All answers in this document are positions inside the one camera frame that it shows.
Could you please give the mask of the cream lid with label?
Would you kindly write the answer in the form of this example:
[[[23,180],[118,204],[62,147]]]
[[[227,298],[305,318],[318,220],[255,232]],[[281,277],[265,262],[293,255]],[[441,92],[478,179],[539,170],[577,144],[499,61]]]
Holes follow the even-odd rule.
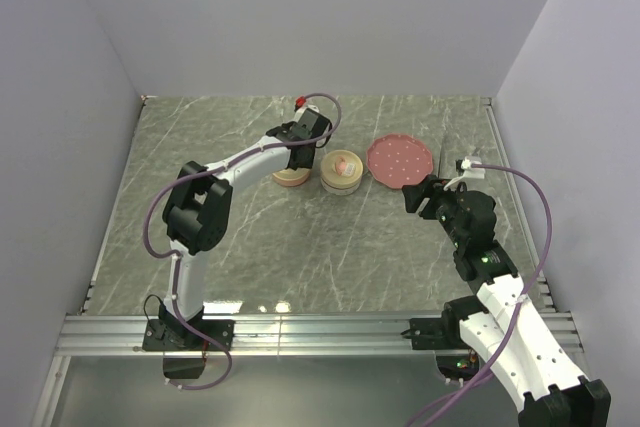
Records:
[[[361,181],[364,167],[361,159],[348,150],[334,150],[327,153],[320,164],[321,179],[338,186],[348,187]]]

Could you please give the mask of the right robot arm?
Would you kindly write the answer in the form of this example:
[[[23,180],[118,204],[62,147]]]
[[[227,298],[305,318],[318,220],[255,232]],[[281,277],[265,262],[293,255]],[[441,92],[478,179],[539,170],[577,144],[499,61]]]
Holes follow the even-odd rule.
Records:
[[[495,200],[458,179],[426,176],[402,188],[405,208],[435,220],[454,246],[454,263],[472,295],[448,302],[441,335],[465,345],[483,364],[460,390],[439,400],[425,420],[431,426],[471,388],[498,380],[514,403],[521,426],[604,426],[611,395],[566,354],[533,305],[515,264],[495,238]]]

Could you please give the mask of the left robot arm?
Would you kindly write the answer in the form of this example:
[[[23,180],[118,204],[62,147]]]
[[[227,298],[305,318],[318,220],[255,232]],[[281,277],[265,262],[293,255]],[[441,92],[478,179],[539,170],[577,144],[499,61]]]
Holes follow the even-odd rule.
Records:
[[[312,107],[270,129],[251,147],[224,160],[185,164],[162,213],[172,251],[169,289],[164,306],[173,316],[166,337],[178,348],[195,346],[202,335],[197,320],[204,310],[208,252],[226,234],[232,201],[246,188],[273,173],[313,166],[316,143],[333,124]]]

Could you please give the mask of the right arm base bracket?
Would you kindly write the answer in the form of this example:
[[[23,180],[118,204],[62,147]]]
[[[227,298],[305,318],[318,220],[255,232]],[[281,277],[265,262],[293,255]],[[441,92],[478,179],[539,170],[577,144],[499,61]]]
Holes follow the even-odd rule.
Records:
[[[411,318],[409,327],[401,332],[403,339],[411,342],[413,350],[467,349],[461,340],[459,329],[442,318]]]

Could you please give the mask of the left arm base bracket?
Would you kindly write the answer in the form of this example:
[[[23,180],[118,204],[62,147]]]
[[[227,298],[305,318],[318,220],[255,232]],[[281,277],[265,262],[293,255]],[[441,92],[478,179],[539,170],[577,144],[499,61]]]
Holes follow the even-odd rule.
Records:
[[[181,381],[198,380],[205,371],[210,352],[230,357],[235,329],[233,320],[206,319],[204,309],[201,309],[183,325],[163,303],[159,304],[157,317],[151,318],[146,310],[150,298],[160,300],[157,295],[149,294],[143,303],[146,327],[142,350],[164,355],[163,375],[169,384],[178,386]]]

